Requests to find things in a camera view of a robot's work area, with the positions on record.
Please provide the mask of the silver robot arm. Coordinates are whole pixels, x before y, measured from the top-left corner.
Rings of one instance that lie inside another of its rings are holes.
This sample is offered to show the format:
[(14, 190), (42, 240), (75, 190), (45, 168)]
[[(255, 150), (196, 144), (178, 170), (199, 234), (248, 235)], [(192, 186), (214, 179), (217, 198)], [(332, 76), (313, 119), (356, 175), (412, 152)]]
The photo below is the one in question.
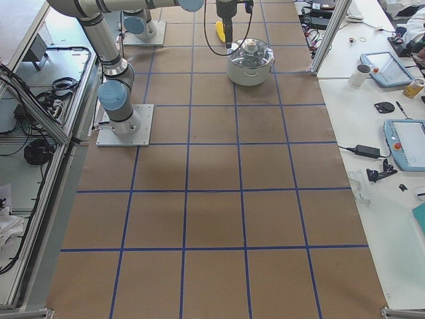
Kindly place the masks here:
[(152, 39), (157, 28), (152, 21), (149, 9), (134, 9), (122, 11), (123, 23), (127, 32), (143, 41)]
[(131, 105), (133, 68), (112, 40), (103, 14), (162, 7), (181, 7), (188, 12), (196, 12), (207, 6), (206, 1), (49, 1), (48, 4), (59, 13), (78, 20), (99, 58), (106, 82), (99, 87), (98, 100), (116, 134), (139, 130), (141, 120)]

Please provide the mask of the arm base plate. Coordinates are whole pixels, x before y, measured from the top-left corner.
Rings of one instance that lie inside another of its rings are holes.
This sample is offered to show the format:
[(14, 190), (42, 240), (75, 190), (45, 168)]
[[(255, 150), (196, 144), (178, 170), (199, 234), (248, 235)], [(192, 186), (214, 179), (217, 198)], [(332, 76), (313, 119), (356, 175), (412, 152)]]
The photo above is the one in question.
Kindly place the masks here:
[(163, 46), (167, 26), (165, 21), (150, 21), (145, 24), (141, 20), (127, 19), (123, 26), (124, 46)]
[(132, 147), (149, 145), (153, 121), (153, 104), (133, 104), (133, 114), (125, 122), (114, 122), (104, 113), (96, 145), (99, 147)]

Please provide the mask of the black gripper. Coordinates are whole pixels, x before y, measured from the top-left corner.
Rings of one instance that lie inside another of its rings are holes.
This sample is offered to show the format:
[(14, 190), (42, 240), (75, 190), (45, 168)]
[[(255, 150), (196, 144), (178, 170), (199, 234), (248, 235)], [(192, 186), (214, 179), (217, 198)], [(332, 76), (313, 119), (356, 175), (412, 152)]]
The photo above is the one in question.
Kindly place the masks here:
[(232, 47), (232, 18), (237, 14), (237, 0), (216, 0), (216, 13), (222, 19), (224, 43), (227, 49)]

